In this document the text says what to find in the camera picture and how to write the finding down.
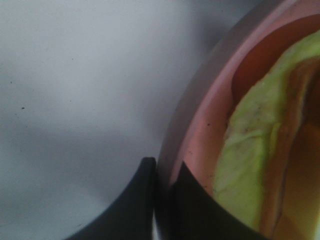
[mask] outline black object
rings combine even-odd
[[[118,199],[67,240],[151,240],[156,160],[145,157]]]
[[[171,191],[170,240],[267,240],[220,207],[184,163]]]

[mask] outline white floor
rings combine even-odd
[[[258,2],[0,1],[0,239],[61,240],[108,207]]]

